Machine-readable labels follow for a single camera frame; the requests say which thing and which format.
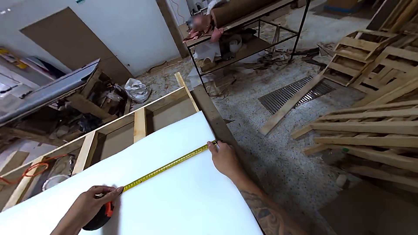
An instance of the white foam board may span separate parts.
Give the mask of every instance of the white foam board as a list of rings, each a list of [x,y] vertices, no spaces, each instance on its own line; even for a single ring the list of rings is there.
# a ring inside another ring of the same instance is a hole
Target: white foam board
[[[93,185],[123,186],[214,140],[202,112],[160,129],[127,149],[2,213],[2,234],[49,234],[78,195]],[[206,150],[126,191],[112,218],[80,234],[262,235],[235,185]]]

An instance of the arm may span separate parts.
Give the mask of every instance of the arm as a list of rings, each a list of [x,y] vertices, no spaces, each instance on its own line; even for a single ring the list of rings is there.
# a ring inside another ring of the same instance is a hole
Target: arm
[[[211,142],[207,144],[215,167],[232,180],[266,235],[284,235],[285,232],[307,235],[247,176],[238,162],[235,151],[228,144],[218,141],[219,150]]]
[[[67,213],[59,221],[51,235],[77,235],[80,230],[99,212],[102,205],[115,200],[123,187],[93,186],[74,201]],[[106,194],[96,199],[96,194]]]

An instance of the speckled floor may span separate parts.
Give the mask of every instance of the speckled floor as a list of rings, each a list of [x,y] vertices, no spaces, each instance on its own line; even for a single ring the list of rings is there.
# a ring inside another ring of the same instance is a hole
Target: speckled floor
[[[314,48],[317,43],[334,44],[343,36],[361,28],[366,28],[370,19],[346,16],[330,17],[322,13],[325,0],[315,0],[303,28],[298,48]],[[297,30],[304,8],[291,10],[290,14],[275,21]],[[273,28],[263,26],[261,37],[270,38]],[[292,48],[294,40],[281,44],[278,49]],[[328,62],[331,57],[317,56],[318,61]],[[193,65],[190,58],[162,71],[140,76],[143,83],[153,89],[150,101],[178,88],[174,77],[180,72],[187,77]],[[322,153],[305,156],[302,149],[312,144],[314,133],[308,133],[299,140],[290,133],[315,120],[331,110],[350,107],[364,95],[354,89],[345,88],[326,81],[336,90],[301,105],[289,112],[284,121],[267,137],[258,133],[271,114],[257,98],[286,86],[308,75],[316,75],[319,66],[301,61],[296,56],[293,63],[284,66],[271,66],[251,74],[238,74],[237,81],[220,97],[212,101],[224,119],[234,120],[228,124],[235,139],[248,153],[253,171],[258,175],[266,192],[298,221],[309,234],[335,234],[318,210],[331,201],[341,189],[335,180],[341,171],[326,165]]]

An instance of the tattoo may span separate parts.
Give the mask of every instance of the tattoo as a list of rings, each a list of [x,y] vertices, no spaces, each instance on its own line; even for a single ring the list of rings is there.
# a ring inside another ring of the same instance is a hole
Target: tattoo
[[[257,194],[240,192],[266,235],[284,235],[284,221],[279,212],[265,204]]]

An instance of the metal grate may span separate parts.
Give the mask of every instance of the metal grate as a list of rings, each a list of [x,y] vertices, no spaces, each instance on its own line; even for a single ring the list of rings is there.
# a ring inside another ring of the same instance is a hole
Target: metal grate
[[[308,76],[296,81],[290,85],[275,90],[265,96],[258,98],[262,105],[271,113],[275,114],[292,96],[304,87],[313,77]],[[325,84],[323,81],[318,83],[310,92],[308,92],[295,107],[308,101],[316,99],[335,90],[333,87]]]

